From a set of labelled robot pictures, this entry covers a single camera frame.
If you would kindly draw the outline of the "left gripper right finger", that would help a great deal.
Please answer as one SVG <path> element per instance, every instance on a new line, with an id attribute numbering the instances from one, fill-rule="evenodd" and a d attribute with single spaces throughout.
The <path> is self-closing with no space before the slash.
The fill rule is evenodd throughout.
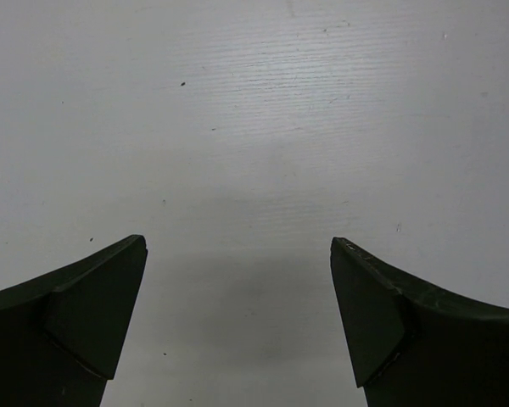
<path id="1" fill-rule="evenodd" d="M 509 309 L 438 287 L 343 237 L 331 273 L 371 406 L 509 406 Z"/>

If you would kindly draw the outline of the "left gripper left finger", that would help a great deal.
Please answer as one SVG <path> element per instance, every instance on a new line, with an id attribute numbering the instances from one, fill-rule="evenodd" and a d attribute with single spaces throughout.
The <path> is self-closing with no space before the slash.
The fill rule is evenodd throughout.
<path id="1" fill-rule="evenodd" d="M 130 235 L 0 291 L 0 406 L 99 406 L 148 257 Z"/>

